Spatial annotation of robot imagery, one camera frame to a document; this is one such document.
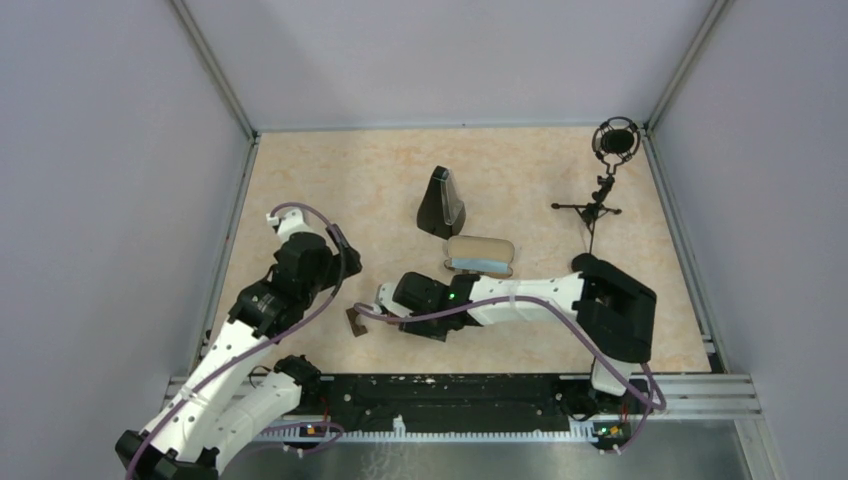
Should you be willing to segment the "blue cleaning cloth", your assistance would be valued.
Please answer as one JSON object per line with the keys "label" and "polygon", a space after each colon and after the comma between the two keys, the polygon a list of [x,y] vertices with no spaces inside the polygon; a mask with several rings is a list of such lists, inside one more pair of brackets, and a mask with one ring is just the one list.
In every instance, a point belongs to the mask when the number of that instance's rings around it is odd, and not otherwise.
{"label": "blue cleaning cloth", "polygon": [[454,270],[467,270],[481,274],[506,275],[512,274],[512,268],[508,262],[479,258],[454,258],[449,262]]}

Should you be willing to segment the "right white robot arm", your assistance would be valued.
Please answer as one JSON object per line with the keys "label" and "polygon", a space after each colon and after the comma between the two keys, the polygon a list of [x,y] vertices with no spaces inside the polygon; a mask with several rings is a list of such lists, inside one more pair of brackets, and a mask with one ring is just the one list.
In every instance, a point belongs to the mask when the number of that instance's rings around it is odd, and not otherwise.
{"label": "right white robot arm", "polygon": [[501,323],[557,323],[592,347],[586,385],[589,404],[612,412],[627,397],[630,376],[652,355],[657,295],[623,270],[580,254],[570,274],[536,280],[459,274],[448,284],[407,272],[379,286],[381,313],[400,318],[402,330],[445,340],[451,331]]}

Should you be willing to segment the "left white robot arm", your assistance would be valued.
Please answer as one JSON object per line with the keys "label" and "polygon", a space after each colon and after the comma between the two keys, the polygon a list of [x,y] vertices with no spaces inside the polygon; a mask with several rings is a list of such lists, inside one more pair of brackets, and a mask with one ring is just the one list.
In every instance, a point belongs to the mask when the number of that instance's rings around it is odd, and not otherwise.
{"label": "left white robot arm", "polygon": [[276,252],[268,274],[244,288],[207,355],[177,395],[139,431],[115,445],[128,479],[217,479],[254,438],[283,414],[308,413],[319,404],[318,370],[291,356],[238,402],[242,382],[280,341],[308,325],[332,303],[313,303],[323,291],[336,296],[362,265],[340,228],[335,244],[312,232],[292,234]]}

